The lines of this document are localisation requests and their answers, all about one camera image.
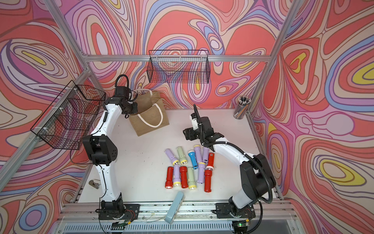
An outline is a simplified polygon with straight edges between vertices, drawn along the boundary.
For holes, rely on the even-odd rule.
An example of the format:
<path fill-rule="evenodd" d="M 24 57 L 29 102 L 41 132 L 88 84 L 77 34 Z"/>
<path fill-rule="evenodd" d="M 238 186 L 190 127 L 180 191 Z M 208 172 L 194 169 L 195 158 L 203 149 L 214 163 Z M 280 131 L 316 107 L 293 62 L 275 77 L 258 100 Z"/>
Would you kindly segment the silver metal pen cup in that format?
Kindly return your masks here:
<path fill-rule="evenodd" d="M 238 105 L 235 108 L 233 117 L 237 120 L 243 119 L 249 108 L 250 103 L 251 103 L 251 98 L 246 97 L 246 96 L 239 96 Z"/>

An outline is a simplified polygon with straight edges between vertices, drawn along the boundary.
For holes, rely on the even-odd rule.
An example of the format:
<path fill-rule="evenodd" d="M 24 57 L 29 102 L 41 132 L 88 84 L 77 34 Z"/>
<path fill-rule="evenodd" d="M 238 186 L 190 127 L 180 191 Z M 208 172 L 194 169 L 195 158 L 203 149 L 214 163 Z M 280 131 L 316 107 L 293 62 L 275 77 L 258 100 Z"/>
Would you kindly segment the red flashlight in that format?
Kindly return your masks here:
<path fill-rule="evenodd" d="M 189 187 L 188 185 L 188 169 L 186 166 L 180 167 L 180 176 L 181 176 L 181 187 L 186 189 Z"/>
<path fill-rule="evenodd" d="M 167 168 L 167 176 L 166 176 L 166 182 L 165 182 L 165 188 L 166 189 L 171 189 L 173 188 L 173 167 L 168 167 Z"/>
<path fill-rule="evenodd" d="M 212 178 L 212 171 L 211 170 L 205 170 L 205 186 L 204 191 L 206 193 L 211 192 L 211 178 Z"/>
<path fill-rule="evenodd" d="M 207 166 L 206 166 L 207 170 L 211 170 L 211 171 L 214 170 L 214 156 L 215 156 L 214 153 L 209 153 L 208 162 L 207 162 Z"/>

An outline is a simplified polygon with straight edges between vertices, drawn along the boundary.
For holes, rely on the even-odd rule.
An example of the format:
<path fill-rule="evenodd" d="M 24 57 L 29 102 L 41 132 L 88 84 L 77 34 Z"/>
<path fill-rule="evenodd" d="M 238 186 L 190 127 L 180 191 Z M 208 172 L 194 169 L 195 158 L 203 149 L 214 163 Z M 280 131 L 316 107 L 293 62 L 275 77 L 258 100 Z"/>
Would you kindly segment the purple flashlight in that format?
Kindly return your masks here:
<path fill-rule="evenodd" d="M 178 164 L 173 166 L 173 186 L 181 186 L 180 166 Z"/>
<path fill-rule="evenodd" d="M 198 164 L 202 163 L 202 154 L 201 154 L 201 146 L 200 145 L 195 145 L 194 146 L 194 151 L 195 151 L 195 158 Z"/>
<path fill-rule="evenodd" d="M 210 151 L 209 148 L 207 148 L 207 147 L 203 147 L 203 158 L 202 158 L 202 159 L 203 159 L 203 162 L 204 162 L 205 164 L 208 163 L 209 151 Z"/>
<path fill-rule="evenodd" d="M 206 168 L 206 164 L 204 162 L 198 163 L 198 179 L 197 179 L 197 182 L 199 184 L 204 184 L 204 182 L 205 182 L 205 168 Z"/>
<path fill-rule="evenodd" d="M 179 164 L 179 160 L 174 155 L 174 153 L 171 151 L 171 149 L 166 149 L 165 154 L 167 155 L 167 157 L 169 158 L 169 160 L 170 160 L 170 162 L 172 163 L 173 166 L 176 165 L 176 164 Z"/>

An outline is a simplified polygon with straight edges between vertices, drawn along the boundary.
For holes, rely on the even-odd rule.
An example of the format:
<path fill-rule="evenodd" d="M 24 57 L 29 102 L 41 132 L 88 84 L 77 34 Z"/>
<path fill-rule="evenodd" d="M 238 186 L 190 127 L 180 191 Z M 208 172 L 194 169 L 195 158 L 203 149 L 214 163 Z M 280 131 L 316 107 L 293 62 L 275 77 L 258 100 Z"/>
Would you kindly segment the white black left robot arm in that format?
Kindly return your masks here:
<path fill-rule="evenodd" d="M 127 75 L 116 78 L 115 93 L 104 101 L 104 113 L 97 127 L 82 140 L 89 161 L 98 171 L 102 186 L 103 195 L 99 198 L 97 209 L 99 220 L 119 220 L 126 212 L 115 174 L 118 148 L 111 140 L 111 134 L 120 116 L 128 118 L 138 111 L 135 102 L 138 95 L 132 95 L 129 84 Z"/>

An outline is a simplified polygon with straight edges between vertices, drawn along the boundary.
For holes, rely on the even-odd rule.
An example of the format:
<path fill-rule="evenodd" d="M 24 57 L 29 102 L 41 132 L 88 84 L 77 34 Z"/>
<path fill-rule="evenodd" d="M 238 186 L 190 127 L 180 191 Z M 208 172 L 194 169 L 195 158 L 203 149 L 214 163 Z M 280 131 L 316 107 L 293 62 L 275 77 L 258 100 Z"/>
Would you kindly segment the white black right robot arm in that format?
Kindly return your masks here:
<path fill-rule="evenodd" d="M 229 211 L 222 215 L 238 217 L 246 208 L 261 201 L 271 204 L 276 180 L 267 158 L 262 154 L 253 155 L 229 142 L 224 135 L 215 132 L 208 117 L 201 117 L 196 105 L 191 114 L 192 127 L 183 130 L 186 140 L 199 140 L 201 145 L 227 158 L 239 166 L 240 191 L 229 198 Z"/>

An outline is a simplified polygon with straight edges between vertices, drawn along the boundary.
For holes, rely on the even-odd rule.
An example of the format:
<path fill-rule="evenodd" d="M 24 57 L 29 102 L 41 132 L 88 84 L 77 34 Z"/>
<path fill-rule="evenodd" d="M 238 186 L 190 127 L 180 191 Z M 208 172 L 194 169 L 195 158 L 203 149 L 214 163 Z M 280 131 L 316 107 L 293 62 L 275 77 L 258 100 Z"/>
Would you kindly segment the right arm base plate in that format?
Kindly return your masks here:
<path fill-rule="evenodd" d="M 246 205 L 243 208 L 237 208 L 231 203 L 216 203 L 215 210 L 212 210 L 218 218 L 236 218 L 236 219 L 253 219 L 256 217 L 253 206 Z"/>

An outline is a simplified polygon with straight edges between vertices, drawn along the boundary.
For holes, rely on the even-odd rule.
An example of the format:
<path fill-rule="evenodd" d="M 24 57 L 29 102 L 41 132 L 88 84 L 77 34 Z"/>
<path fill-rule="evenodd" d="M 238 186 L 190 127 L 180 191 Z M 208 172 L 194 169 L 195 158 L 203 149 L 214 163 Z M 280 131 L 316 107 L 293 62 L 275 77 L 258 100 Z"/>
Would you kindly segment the brown burlap tote bag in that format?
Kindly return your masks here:
<path fill-rule="evenodd" d="M 158 91 L 136 89 L 135 93 L 138 94 L 135 100 L 138 112 L 130 115 L 129 120 L 138 137 L 169 125 L 164 103 Z"/>

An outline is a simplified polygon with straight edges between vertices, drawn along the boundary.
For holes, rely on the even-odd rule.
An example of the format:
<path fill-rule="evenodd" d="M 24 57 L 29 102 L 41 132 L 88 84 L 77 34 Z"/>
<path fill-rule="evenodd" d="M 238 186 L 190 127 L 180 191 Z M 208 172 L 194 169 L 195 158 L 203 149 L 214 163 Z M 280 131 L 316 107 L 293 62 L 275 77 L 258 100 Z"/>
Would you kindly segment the small grey metal object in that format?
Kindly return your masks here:
<path fill-rule="evenodd" d="M 95 188 L 95 189 L 99 189 L 100 188 L 100 181 L 98 181 L 96 179 L 90 180 L 88 184 L 90 186 L 92 186 L 93 188 Z"/>

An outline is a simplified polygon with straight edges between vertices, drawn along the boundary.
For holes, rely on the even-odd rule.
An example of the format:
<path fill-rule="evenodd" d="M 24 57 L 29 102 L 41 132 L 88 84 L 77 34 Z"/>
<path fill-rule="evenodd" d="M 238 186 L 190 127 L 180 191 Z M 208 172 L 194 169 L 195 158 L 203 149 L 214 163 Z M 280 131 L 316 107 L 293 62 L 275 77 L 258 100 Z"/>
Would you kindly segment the blue flashlight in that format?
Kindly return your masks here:
<path fill-rule="evenodd" d="M 190 157 L 193 169 L 197 170 L 198 169 L 198 163 L 197 163 L 197 160 L 196 160 L 195 151 L 194 150 L 190 150 L 188 152 L 188 156 Z"/>

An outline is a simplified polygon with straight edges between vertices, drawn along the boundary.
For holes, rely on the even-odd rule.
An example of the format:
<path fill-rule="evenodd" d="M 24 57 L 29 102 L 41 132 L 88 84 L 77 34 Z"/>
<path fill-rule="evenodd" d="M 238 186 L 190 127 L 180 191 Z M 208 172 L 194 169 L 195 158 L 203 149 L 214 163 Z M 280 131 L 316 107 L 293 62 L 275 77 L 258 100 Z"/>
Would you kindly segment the green flashlight upper row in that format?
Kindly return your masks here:
<path fill-rule="evenodd" d="M 178 146 L 176 149 L 177 149 L 177 153 L 178 153 L 178 156 L 179 156 L 180 164 L 182 164 L 182 165 L 187 164 L 188 160 L 186 158 L 186 155 L 184 153 L 184 150 L 183 150 L 182 146 Z"/>

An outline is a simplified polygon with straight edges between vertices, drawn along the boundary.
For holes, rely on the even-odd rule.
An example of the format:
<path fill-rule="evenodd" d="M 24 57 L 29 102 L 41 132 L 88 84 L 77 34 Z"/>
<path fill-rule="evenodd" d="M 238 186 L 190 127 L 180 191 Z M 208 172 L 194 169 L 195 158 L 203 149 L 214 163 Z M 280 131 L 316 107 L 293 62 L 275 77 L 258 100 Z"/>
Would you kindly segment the green flashlight row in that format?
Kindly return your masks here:
<path fill-rule="evenodd" d="M 182 146 L 178 146 L 176 149 L 177 149 L 177 153 L 178 153 L 178 156 L 179 156 L 180 164 L 182 164 L 182 165 L 187 164 L 188 160 L 186 158 L 186 155 L 184 153 L 184 150 L 183 150 Z"/>
<path fill-rule="evenodd" d="M 192 167 L 188 167 L 188 187 L 190 190 L 194 190 L 197 188 L 195 178 L 194 178 L 194 169 Z"/>

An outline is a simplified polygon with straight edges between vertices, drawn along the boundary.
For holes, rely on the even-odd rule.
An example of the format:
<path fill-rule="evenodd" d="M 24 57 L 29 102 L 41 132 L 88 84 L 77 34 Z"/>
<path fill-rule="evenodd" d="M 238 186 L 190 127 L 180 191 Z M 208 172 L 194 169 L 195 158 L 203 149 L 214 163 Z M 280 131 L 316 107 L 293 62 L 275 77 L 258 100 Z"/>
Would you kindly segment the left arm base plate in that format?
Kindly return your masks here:
<path fill-rule="evenodd" d="M 122 207 L 107 209 L 98 208 L 99 220 L 127 220 L 134 221 L 138 219 L 140 204 L 124 204 Z"/>

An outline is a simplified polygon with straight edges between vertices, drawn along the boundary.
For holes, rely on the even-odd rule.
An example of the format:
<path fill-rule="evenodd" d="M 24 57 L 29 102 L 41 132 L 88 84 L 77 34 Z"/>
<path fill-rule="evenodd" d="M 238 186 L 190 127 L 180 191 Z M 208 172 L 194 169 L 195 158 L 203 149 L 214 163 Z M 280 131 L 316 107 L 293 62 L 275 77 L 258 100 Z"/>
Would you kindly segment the green flashlight lower row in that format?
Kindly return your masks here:
<path fill-rule="evenodd" d="M 194 178 L 194 169 L 192 167 L 188 167 L 188 187 L 190 190 L 194 190 L 197 188 L 195 178 Z"/>

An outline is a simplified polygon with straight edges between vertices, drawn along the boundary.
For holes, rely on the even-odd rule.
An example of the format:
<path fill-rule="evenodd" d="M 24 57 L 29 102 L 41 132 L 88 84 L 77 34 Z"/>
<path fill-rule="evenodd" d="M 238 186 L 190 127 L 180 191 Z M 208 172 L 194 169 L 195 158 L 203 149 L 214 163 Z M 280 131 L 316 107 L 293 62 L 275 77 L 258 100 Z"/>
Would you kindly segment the grey blue rectangular block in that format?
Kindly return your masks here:
<path fill-rule="evenodd" d="M 183 192 L 179 191 L 176 196 L 175 196 L 175 199 L 173 200 L 172 204 L 170 205 L 170 208 L 164 218 L 164 221 L 168 224 L 172 224 L 183 201 L 185 199 L 185 195 Z"/>

